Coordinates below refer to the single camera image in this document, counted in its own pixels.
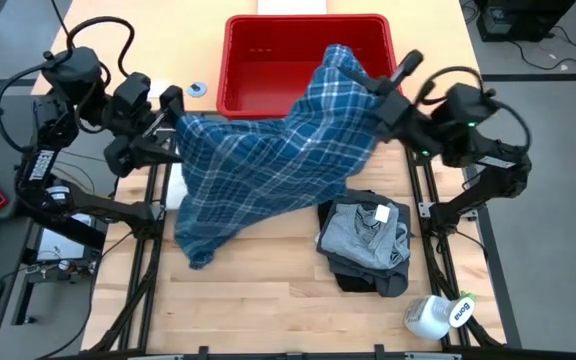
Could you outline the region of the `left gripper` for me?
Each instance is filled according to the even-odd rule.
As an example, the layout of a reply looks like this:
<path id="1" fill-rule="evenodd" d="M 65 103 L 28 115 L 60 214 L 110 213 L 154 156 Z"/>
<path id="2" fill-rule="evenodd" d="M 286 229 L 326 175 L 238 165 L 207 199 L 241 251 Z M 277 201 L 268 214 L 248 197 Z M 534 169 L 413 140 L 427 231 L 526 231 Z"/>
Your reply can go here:
<path id="1" fill-rule="evenodd" d="M 138 137 L 116 137 L 105 148 L 105 160 L 110 171 L 121 178 L 134 169 L 161 164 L 182 163 L 174 150 L 164 149 L 176 131 L 178 120 L 185 114 L 183 90 L 170 85 L 161 94 L 161 110 L 152 113 L 152 120 Z"/>

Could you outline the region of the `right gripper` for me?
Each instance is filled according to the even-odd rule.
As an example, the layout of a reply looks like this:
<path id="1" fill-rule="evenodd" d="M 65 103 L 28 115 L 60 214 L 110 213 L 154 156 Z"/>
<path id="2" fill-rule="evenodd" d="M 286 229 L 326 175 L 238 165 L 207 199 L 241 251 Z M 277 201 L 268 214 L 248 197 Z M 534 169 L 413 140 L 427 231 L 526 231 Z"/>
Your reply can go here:
<path id="1" fill-rule="evenodd" d="M 338 70 L 369 93 L 387 95 L 381 98 L 380 104 L 375 108 L 375 117 L 378 119 L 377 135 L 381 141 L 388 143 L 398 140 L 419 156 L 436 156 L 443 146 L 432 136 L 429 118 L 399 92 L 392 92 L 393 84 L 399 85 L 423 60 L 424 56 L 420 51 L 410 51 L 390 79 L 366 77 L 344 67 L 339 67 Z"/>

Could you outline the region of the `cream canvas tote bag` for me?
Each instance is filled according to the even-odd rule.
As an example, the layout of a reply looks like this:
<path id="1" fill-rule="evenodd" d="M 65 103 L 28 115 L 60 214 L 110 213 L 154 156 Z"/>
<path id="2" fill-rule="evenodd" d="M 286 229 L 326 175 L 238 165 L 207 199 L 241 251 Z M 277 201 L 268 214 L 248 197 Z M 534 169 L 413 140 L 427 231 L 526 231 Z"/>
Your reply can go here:
<path id="1" fill-rule="evenodd" d="M 168 178 L 165 201 L 166 209 L 169 211 L 178 210 L 187 193 L 187 185 L 182 174 L 182 164 L 175 163 L 172 165 Z"/>

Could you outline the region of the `white paper sheet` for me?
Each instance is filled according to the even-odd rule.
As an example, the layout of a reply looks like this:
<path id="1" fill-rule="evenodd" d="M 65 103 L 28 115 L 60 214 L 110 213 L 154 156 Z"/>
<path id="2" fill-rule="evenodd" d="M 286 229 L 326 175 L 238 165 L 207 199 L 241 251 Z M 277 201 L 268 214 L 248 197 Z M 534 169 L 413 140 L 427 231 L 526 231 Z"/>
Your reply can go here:
<path id="1" fill-rule="evenodd" d="M 257 0 L 258 15 L 326 15 L 327 0 Z"/>

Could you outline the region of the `blue plaid shirt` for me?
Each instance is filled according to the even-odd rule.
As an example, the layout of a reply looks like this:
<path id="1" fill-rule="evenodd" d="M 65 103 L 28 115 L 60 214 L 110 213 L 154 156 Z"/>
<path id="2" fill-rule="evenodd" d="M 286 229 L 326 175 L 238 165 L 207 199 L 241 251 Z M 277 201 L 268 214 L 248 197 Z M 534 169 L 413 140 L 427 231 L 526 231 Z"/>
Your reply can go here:
<path id="1" fill-rule="evenodd" d="M 179 118 L 187 193 L 174 239 L 191 269 L 207 266 L 248 226 L 340 196 L 347 179 L 363 170 L 378 144 L 371 115 L 378 99 L 347 71 L 366 73 L 349 47 L 330 45 L 282 118 Z"/>

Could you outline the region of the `red plastic laundry bin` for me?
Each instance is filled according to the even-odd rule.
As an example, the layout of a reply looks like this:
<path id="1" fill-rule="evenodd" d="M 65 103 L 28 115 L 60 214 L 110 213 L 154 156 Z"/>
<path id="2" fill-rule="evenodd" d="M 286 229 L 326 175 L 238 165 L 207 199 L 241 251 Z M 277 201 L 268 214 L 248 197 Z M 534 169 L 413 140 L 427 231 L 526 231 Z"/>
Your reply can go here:
<path id="1" fill-rule="evenodd" d="M 304 94 L 325 49 L 349 47 L 371 77 L 396 58 L 378 14 L 236 15 L 225 25 L 217 111 L 228 119 L 281 118 Z"/>

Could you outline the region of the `light grey garment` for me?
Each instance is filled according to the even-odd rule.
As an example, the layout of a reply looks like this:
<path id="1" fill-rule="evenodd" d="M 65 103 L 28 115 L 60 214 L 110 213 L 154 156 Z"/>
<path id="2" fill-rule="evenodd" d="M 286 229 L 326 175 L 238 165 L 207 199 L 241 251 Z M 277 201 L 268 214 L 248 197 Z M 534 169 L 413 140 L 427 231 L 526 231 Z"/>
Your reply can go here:
<path id="1" fill-rule="evenodd" d="M 359 203 L 338 204 L 319 244 L 365 268 L 389 270 L 409 258 L 408 235 L 393 204 L 371 209 Z"/>

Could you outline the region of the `dark grey shirt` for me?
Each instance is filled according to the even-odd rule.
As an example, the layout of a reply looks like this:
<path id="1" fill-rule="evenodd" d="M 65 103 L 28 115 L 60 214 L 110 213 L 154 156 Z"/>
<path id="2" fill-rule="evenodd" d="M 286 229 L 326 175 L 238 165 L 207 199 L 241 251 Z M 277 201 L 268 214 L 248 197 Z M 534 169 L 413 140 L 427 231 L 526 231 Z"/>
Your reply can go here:
<path id="1" fill-rule="evenodd" d="M 408 226 L 408 245 L 410 249 L 412 232 L 410 224 L 410 208 L 407 205 L 397 203 L 370 190 L 349 190 L 344 196 L 324 202 L 317 207 L 319 234 L 315 239 L 316 250 L 319 254 L 323 255 L 327 259 L 329 271 L 333 275 L 337 273 L 356 277 L 373 276 L 379 290 L 378 294 L 380 296 L 398 297 L 407 290 L 409 285 L 408 271 L 410 265 L 411 250 L 409 258 L 403 263 L 400 263 L 398 266 L 389 270 L 375 270 L 365 268 L 352 260 L 348 260 L 334 253 L 327 252 L 323 250 L 319 244 L 322 233 L 326 231 L 328 222 L 335 212 L 335 207 L 338 204 L 354 203 L 362 204 L 367 209 L 374 208 L 378 204 L 395 205 L 400 211 L 400 221 L 404 222 Z"/>

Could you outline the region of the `light wooden desk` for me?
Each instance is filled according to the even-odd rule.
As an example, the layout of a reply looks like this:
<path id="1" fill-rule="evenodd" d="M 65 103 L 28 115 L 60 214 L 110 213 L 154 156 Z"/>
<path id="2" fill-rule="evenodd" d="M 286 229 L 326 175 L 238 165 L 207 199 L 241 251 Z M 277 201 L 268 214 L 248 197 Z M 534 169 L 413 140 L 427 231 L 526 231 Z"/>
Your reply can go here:
<path id="1" fill-rule="evenodd" d="M 412 50 L 423 54 L 402 82 L 408 97 L 441 69 L 477 66 L 459 0 L 327 0 L 327 9 L 326 15 L 384 16 L 396 65 Z M 72 0 L 64 20 L 68 27 L 82 26 L 76 44 L 97 53 L 114 84 L 132 72 L 182 88 L 203 82 L 207 93 L 187 96 L 186 108 L 219 113 L 225 25 L 236 15 L 258 15 L 257 0 Z"/>

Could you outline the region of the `white Bona spray bottle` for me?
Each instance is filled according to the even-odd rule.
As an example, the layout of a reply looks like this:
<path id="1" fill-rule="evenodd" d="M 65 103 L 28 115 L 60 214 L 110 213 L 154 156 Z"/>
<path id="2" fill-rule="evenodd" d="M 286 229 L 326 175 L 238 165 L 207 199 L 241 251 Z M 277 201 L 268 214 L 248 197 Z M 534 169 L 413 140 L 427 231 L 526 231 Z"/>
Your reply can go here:
<path id="1" fill-rule="evenodd" d="M 440 340 L 451 329 L 462 327 L 473 315 L 476 301 L 471 294 L 456 300 L 428 295 L 410 302 L 404 325 L 414 335 L 426 340 Z"/>

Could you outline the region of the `white box device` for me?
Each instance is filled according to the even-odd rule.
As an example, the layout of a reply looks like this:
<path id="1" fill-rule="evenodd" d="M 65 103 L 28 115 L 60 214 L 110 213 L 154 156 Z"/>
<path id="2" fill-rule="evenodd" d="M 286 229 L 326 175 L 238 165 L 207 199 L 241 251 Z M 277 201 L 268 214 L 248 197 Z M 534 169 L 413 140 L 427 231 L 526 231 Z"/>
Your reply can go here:
<path id="1" fill-rule="evenodd" d="M 52 230 L 43 228 L 39 234 L 36 261 L 94 260 L 100 251 L 71 240 Z"/>

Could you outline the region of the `black computer tower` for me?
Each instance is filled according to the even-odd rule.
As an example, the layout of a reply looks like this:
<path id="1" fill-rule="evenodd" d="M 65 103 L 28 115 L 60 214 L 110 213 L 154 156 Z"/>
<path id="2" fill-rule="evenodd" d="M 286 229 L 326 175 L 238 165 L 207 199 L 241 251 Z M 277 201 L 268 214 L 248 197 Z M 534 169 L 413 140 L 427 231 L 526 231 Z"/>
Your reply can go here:
<path id="1" fill-rule="evenodd" d="M 576 0 L 474 0 L 483 42 L 539 42 Z"/>

